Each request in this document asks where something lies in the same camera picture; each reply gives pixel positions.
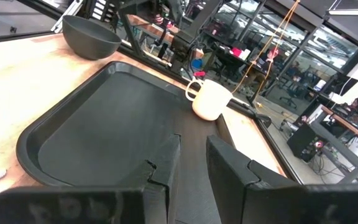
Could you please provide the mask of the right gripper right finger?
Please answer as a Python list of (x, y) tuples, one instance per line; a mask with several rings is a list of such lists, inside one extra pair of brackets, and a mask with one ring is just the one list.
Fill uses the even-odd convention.
[(217, 136), (206, 140), (209, 181), (222, 224), (305, 224), (296, 182), (243, 155)]

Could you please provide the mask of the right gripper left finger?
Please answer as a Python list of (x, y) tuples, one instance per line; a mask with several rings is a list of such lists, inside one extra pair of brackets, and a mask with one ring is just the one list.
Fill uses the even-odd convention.
[(116, 224), (173, 224), (181, 136), (172, 134), (119, 181)]

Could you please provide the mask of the pale orange mug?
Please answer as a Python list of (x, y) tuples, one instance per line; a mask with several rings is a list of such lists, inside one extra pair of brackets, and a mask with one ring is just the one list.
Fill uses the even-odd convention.
[[(189, 90), (194, 83), (199, 84), (200, 89), (192, 98), (189, 95)], [(233, 97), (232, 93), (224, 86), (212, 80), (202, 81), (196, 78), (187, 85), (185, 96), (192, 102), (191, 106), (195, 114), (207, 121), (217, 120)]]

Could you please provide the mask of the black plastic serving tray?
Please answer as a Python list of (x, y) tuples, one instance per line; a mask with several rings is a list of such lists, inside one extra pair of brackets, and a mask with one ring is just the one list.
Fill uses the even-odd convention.
[(108, 63), (26, 127), (16, 156), (45, 185), (112, 186), (172, 134), (181, 137), (175, 221), (221, 224), (206, 139), (232, 143), (224, 118), (201, 119), (181, 88), (128, 63)]

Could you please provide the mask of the wooden background desk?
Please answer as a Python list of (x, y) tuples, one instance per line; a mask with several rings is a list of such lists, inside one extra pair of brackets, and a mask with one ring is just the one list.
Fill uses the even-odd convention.
[(356, 136), (358, 136), (358, 127), (354, 126), (350, 122), (348, 122), (346, 119), (340, 117), (330, 109), (328, 109), (325, 106), (322, 106), (321, 109), (329, 116), (331, 116), (333, 119), (335, 119), (337, 122), (341, 123), (343, 126), (345, 126), (348, 130), (352, 131)]

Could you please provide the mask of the black computer case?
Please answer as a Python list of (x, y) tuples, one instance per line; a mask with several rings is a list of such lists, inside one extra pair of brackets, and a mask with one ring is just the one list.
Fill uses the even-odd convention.
[(293, 155), (304, 162), (309, 162), (324, 146), (324, 141), (308, 124), (302, 124), (287, 140)]

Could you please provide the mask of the dark grey bowl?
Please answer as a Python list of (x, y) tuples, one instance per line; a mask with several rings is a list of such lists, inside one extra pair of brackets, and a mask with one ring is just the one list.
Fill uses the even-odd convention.
[(74, 53), (88, 60), (109, 57), (122, 42), (113, 31), (77, 16), (63, 16), (62, 33)]

